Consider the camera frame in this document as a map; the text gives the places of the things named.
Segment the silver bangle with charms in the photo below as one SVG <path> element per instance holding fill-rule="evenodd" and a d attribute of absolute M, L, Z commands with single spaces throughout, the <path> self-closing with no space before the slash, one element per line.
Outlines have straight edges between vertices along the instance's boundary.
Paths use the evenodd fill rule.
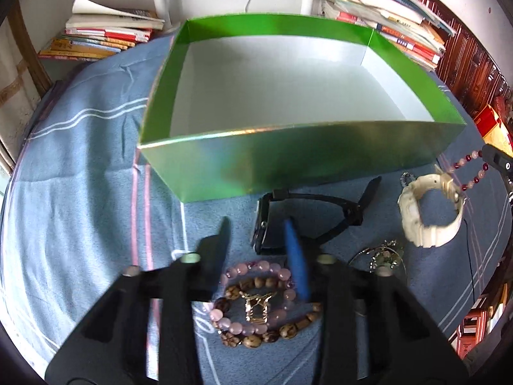
<path fill-rule="evenodd" d="M 397 240 L 384 240 L 377 246 L 366 247 L 355 253 L 348 265 L 377 276 L 395 276 L 406 282 L 408 273 L 403 255 L 404 247 Z"/>

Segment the white wrist watch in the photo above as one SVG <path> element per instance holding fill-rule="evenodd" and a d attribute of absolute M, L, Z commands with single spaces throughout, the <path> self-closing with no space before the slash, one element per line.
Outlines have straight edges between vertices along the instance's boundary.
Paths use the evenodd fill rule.
<path fill-rule="evenodd" d="M 406 239 L 418 248 L 439 248 L 458 234 L 465 196 L 453 176 L 436 166 L 417 177 L 403 173 L 397 206 Z"/>

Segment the black wrist watch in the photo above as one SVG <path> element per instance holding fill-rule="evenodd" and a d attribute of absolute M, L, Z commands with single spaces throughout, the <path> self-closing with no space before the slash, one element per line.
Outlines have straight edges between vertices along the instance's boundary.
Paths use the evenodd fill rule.
<path fill-rule="evenodd" d="M 296 225 L 298 237 L 307 246 L 318 248 L 350 227 L 364 222 L 364 211 L 374 200 L 382 178 L 371 179 L 359 199 L 340 196 L 273 190 L 256 203 L 256 219 L 251 248 L 257 255 L 285 253 L 285 223 Z"/>

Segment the red yellow gift bag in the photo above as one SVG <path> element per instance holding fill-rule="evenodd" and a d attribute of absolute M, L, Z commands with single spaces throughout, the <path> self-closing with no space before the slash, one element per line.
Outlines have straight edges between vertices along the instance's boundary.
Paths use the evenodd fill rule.
<path fill-rule="evenodd" d="M 512 156 L 512 141 L 499 115 L 487 104 L 475 116 L 474 123 L 483 140 Z"/>

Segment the red wooden headboard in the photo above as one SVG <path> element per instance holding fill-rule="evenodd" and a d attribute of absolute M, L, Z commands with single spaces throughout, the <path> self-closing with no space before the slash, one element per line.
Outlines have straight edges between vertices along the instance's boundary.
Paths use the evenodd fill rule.
<path fill-rule="evenodd" d="M 456 35 L 446 42 L 446 51 L 436 75 L 448 86 L 474 120 L 482 135 L 499 123 L 498 107 L 512 95 L 505 76 L 475 34 L 441 0 L 419 0 L 448 23 Z"/>

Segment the blue striped bed sheet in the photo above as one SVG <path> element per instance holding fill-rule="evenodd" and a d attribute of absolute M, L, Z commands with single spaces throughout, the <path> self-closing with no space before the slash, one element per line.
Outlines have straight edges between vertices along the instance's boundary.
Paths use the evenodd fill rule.
<path fill-rule="evenodd" d="M 76 324 L 129 265 L 167 266 L 215 233 L 224 216 L 233 224 L 227 264 L 253 255 L 247 243 L 259 194 L 182 204 L 137 151 L 171 36 L 89 64 L 64 81 L 58 96 L 47 95 L 5 191 L 1 321 L 41 378 Z M 400 175 L 383 175 L 363 225 L 327 244 L 328 253 L 350 259 L 368 244 L 402 234 L 396 220 Z M 484 290 L 507 247 L 512 212 L 506 192 L 490 169 L 469 192 L 463 228 L 451 244 L 405 245 L 408 286 L 446 335 Z M 293 340 L 250 350 L 225 347 L 201 303 L 193 321 L 205 384 L 311 384 L 320 323 Z"/>

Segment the right book stack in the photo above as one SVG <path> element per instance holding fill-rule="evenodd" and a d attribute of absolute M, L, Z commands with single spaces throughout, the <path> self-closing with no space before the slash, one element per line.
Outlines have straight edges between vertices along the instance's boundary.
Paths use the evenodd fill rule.
<path fill-rule="evenodd" d="M 376 30 L 427 71 L 434 71 L 456 31 L 418 0 L 318 0 L 329 19 Z"/>

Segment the book stack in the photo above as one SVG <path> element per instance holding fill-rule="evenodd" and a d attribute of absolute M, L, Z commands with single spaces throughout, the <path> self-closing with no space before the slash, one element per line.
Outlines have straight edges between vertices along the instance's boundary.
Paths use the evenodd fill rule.
<path fill-rule="evenodd" d="M 149 43 L 164 26 L 165 20 L 154 11 L 119 10 L 91 0 L 74 0 L 63 30 L 38 56 L 92 63 Z"/>
<path fill-rule="evenodd" d="M 427 71 L 434 71 L 456 31 L 418 0 L 318 0 L 329 19 L 376 30 Z"/>

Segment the green cardboard box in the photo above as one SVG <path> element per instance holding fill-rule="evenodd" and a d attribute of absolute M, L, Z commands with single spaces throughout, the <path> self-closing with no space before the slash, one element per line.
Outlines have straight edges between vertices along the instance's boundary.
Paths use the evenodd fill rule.
<path fill-rule="evenodd" d="M 153 85 L 138 146 L 182 202 L 432 163 L 465 121 L 375 30 L 323 17 L 188 20 Z"/>

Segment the left book stack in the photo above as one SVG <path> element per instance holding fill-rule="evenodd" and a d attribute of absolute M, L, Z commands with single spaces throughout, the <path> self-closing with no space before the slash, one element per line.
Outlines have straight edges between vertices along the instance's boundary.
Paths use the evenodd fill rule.
<path fill-rule="evenodd" d="M 38 56 L 92 63 L 149 43 L 164 26 L 165 20 L 154 11 L 119 10 L 91 0 L 74 0 L 63 30 Z"/>

